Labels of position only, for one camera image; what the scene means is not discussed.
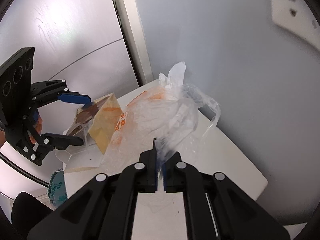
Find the white tissue paper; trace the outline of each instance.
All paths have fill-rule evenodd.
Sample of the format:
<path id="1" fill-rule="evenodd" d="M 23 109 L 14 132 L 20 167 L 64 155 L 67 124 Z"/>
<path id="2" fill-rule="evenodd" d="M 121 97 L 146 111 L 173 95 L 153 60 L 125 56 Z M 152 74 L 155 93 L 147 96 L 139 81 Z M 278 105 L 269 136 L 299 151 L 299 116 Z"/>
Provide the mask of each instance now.
<path id="1" fill-rule="evenodd" d="M 186 64 L 184 61 L 177 63 L 170 69 L 168 78 L 163 73 L 159 74 L 159 85 L 164 88 L 176 88 L 182 86 L 185 71 Z"/>

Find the black fabric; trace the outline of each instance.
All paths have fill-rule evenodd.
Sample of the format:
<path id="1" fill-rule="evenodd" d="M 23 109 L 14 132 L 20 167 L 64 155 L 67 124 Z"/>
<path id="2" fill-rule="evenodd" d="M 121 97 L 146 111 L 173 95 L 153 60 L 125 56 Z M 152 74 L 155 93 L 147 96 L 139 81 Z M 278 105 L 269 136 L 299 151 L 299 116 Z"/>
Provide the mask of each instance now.
<path id="1" fill-rule="evenodd" d="M 12 225 L 22 238 L 27 239 L 30 229 L 51 212 L 50 208 L 42 204 L 35 197 L 26 192 L 21 192 L 16 197 L 12 206 Z"/>
<path id="2" fill-rule="evenodd" d="M 7 216 L 0 207 L 0 239 L 1 240 L 24 240 L 13 228 Z"/>
<path id="3" fill-rule="evenodd" d="M 320 203 L 309 222 L 295 237 L 294 240 L 319 240 L 320 239 Z"/>

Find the black cable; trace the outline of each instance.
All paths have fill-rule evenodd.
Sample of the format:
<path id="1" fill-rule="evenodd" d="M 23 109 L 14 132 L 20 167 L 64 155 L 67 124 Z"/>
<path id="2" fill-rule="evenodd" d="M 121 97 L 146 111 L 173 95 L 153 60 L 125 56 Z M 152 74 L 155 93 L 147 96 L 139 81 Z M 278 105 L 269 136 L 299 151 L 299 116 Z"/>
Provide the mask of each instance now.
<path id="1" fill-rule="evenodd" d="M 20 168 L 19 166 L 17 166 L 15 163 L 13 163 L 12 161 L 10 161 L 6 156 L 4 156 L 1 152 L 0 152 L 0 159 L 2 161 L 4 161 L 6 164 L 8 164 L 11 168 L 13 168 L 14 170 L 16 170 L 17 172 L 19 172 L 20 174 L 22 174 L 23 176 L 25 176 L 28 179 L 31 179 L 32 181 L 48 187 L 49 183 L 43 181 L 42 179 L 37 178 L 36 176 L 30 174 L 29 172 L 23 170 L 22 168 Z"/>

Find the brown paper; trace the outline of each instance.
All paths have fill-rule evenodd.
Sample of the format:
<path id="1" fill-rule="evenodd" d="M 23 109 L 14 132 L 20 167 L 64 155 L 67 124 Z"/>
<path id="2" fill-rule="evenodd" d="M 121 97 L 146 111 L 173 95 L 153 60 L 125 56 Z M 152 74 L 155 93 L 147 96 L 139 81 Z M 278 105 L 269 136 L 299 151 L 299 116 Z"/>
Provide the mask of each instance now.
<path id="1" fill-rule="evenodd" d="M 122 114 L 114 93 L 106 95 L 79 108 L 67 134 L 77 136 L 86 129 L 104 154 Z"/>

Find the circular hole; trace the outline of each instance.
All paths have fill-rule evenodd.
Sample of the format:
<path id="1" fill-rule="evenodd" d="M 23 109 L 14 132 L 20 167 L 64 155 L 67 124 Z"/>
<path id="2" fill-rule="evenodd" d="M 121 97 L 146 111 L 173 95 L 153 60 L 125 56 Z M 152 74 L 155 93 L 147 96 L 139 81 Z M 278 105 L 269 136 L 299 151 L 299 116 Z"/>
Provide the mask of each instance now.
<path id="1" fill-rule="evenodd" d="M 22 72 L 23 72 L 23 69 L 22 69 L 21 66 L 19 66 L 19 67 L 16 69 L 16 71 L 14 72 L 13 82 L 14 82 L 15 84 L 17 84 L 17 83 L 20 81 L 20 79 L 21 79 L 21 77 L 22 77 Z"/>
<path id="2" fill-rule="evenodd" d="M 8 80 L 4 86 L 3 86 L 3 89 L 2 89 L 2 93 L 3 95 L 6 97 L 7 95 L 9 95 L 9 92 L 10 92 L 10 89 L 11 89 L 11 82 Z"/>
<path id="3" fill-rule="evenodd" d="M 296 10 L 293 10 L 293 9 L 290 9 L 290 14 L 292 17 L 295 17 L 297 15 L 297 11 Z"/>
<path id="4" fill-rule="evenodd" d="M 29 68 L 32 66 L 32 59 L 31 57 L 28 58 L 27 62 L 26 62 L 26 70 L 29 70 Z"/>

